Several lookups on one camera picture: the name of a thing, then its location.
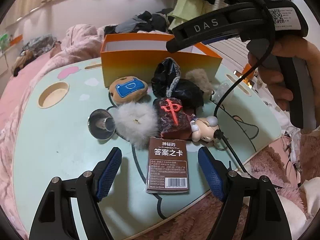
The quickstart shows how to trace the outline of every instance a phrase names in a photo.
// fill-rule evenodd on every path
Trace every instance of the barcode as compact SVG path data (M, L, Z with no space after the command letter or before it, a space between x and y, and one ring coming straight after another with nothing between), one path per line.
M276 24L284 23L283 15L279 9L269 9L269 12L271 13L273 21Z
M165 188L187 188L187 178L165 178Z

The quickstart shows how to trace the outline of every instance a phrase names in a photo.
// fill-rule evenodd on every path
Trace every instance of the pink heart print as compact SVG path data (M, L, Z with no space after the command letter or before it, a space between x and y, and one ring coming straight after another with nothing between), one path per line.
M57 78L61 81L61 80L65 79L67 76L69 76L70 74L77 73L78 71L80 71L80 69L76 66L67 67L67 68L61 70L61 72L58 74Z

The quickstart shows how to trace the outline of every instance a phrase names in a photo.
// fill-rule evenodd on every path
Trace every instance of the toy pig figurine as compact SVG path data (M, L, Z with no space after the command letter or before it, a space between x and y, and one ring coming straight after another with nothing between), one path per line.
M218 119L214 116L195 118L190 122L190 125L192 129L192 140L194 142L200 139L206 142L215 140L213 134L219 129Z

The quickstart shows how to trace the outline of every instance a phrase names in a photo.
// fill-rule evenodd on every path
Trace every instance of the das logo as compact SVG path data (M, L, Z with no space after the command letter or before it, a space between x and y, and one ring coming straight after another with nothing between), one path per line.
M203 22L203 24L194 25L193 27L194 27L195 31L198 33L201 30L205 31L206 29L210 29L211 27L216 27L218 25L219 25L219 23L217 22L217 19L211 19L211 23L210 24L207 24L206 22Z

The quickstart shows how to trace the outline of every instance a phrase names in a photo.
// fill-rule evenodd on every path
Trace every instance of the open box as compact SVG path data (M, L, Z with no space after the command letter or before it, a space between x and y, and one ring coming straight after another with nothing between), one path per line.
M165 45L172 37L154 33L106 35L101 48L105 87L125 76L135 76L150 83L157 65L167 57L178 63L182 77L189 70L203 68L212 82L222 58L201 43L170 53Z

